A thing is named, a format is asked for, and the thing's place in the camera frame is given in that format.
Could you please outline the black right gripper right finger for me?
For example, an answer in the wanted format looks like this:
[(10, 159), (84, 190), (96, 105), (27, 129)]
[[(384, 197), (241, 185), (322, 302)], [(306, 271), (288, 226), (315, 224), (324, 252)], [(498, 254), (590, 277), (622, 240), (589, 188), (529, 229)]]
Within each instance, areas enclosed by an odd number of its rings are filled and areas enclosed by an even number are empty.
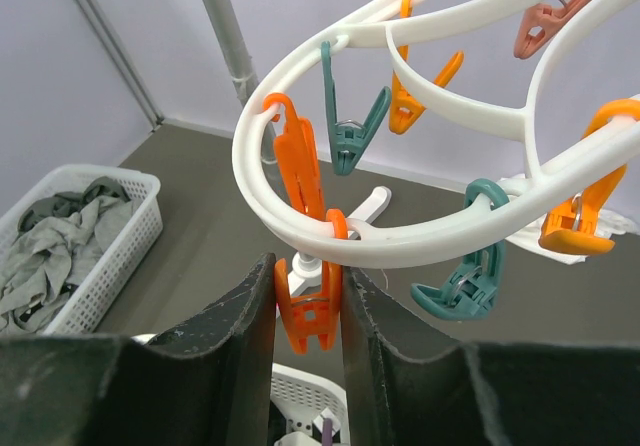
[(635, 445), (639, 349), (458, 341), (358, 268), (341, 339), (354, 445)]

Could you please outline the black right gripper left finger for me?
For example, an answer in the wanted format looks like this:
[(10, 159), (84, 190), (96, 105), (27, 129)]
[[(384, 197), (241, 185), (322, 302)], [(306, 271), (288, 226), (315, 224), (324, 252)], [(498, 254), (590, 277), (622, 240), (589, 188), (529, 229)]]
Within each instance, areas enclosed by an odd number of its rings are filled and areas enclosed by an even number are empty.
[(1, 342), (5, 445), (263, 445), (275, 333), (275, 257), (140, 343), (113, 334)]

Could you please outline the teal clothes peg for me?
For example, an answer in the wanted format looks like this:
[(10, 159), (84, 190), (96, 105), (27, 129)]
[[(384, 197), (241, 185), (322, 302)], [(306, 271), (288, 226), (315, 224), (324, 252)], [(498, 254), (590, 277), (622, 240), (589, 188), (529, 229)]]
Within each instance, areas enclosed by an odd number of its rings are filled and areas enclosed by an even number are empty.
[(493, 243), (465, 255), (440, 288), (412, 284), (411, 297), (424, 311), (441, 320), (483, 319), (494, 307), (505, 258), (505, 241)]

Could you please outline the orange clothes peg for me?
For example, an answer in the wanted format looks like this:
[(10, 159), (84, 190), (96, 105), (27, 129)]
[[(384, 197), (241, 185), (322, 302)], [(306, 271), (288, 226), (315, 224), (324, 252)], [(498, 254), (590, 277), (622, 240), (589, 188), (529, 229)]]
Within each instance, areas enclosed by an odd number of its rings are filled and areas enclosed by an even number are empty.
[(276, 303), (295, 354), (305, 355), (308, 339), (316, 337), (322, 350), (330, 350), (336, 339), (341, 311), (343, 266), (322, 262), (321, 290), (317, 293), (292, 297), (286, 271), (286, 260), (274, 266)]

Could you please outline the white round clip hanger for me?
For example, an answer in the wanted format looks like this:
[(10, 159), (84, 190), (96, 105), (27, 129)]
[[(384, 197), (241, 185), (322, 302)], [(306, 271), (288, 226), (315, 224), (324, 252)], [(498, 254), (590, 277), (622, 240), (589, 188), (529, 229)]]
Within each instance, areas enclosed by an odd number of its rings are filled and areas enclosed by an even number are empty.
[[(627, 165), (639, 152), (639, 102), (621, 99), (601, 107), (583, 138), (547, 162), (538, 156), (535, 137), (536, 107), (543, 86), (557, 63), (604, 21), (638, 0), (592, 0), (537, 53), (539, 62), (531, 77), (525, 103), (520, 107), (487, 102), (475, 117), (474, 130), (516, 141), (524, 148), (525, 174), (497, 183), (479, 182), (471, 187), (470, 202), (460, 212), (428, 222), (377, 228), (350, 220), (356, 240), (345, 240), (331, 231), (325, 218), (316, 220), (281, 199), (261, 171), (261, 144), (268, 124), (275, 138), (283, 132), (282, 106), (263, 110), (271, 93), (287, 90), (313, 66), (321, 66), (320, 46), (331, 44), (331, 57), (347, 48), (387, 47), (384, 26), (400, 18), (401, 0), (373, 0), (311, 37), (286, 56), (263, 80), (244, 107), (232, 144), (232, 165), (237, 186), (262, 223), (279, 239), (297, 250), (348, 266), (406, 268), (440, 262), (499, 242), (554, 207)], [(473, 30), (521, 14), (547, 0), (470, 0)], [(391, 105), (385, 118), (396, 134), (402, 134), (420, 118), (421, 108), (406, 112), (392, 102), (404, 88), (394, 74), (389, 87)]]

